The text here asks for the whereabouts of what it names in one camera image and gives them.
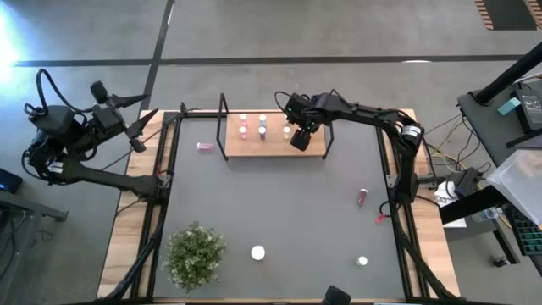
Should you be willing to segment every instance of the potted plant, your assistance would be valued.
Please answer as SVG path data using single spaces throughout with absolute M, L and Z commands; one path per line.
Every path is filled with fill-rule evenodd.
M 218 280 L 215 270 L 225 253 L 223 236 L 196 221 L 169 237 L 163 266 L 169 280 L 189 293 L 210 280 Z

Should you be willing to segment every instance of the wooden shelf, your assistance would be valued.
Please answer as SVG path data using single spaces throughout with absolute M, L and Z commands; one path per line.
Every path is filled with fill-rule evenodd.
M 225 154 L 227 157 L 322 157 L 325 154 L 325 135 L 322 126 L 312 134 L 307 150 L 302 152 L 283 137 L 285 115 L 283 113 L 264 113 L 267 116 L 265 140 L 258 134 L 259 116 L 262 113 L 247 113 L 248 137 L 243 140 L 239 133 L 241 120 L 239 114 L 228 114 L 226 121 Z M 290 125 L 290 137 L 297 125 Z

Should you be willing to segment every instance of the gray table surface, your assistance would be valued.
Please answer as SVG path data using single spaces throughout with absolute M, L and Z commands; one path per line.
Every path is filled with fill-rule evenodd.
M 230 158 L 214 142 L 216 119 L 184 119 L 160 249 L 155 297 L 322 298 L 335 285 L 353 298 L 403 298 L 390 221 L 374 223 L 387 199 L 376 132 L 334 123 L 335 143 L 321 158 Z M 369 190 L 357 205 L 359 189 Z M 169 236 L 198 220 L 224 234 L 220 282 L 188 296 L 169 282 L 162 259 Z M 260 261 L 251 258 L 265 247 Z M 359 256 L 368 265 L 358 267 Z

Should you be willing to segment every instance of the pink vial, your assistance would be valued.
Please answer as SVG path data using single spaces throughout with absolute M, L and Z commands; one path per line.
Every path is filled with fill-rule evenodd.
M 211 143 L 197 143 L 197 150 L 212 150 L 214 145 Z
M 248 123 L 246 122 L 246 114 L 239 114 L 239 120 L 241 121 L 241 126 L 248 126 Z
M 239 133 L 241 134 L 241 139 L 246 140 L 248 135 L 246 133 L 246 127 L 245 126 L 239 127 Z

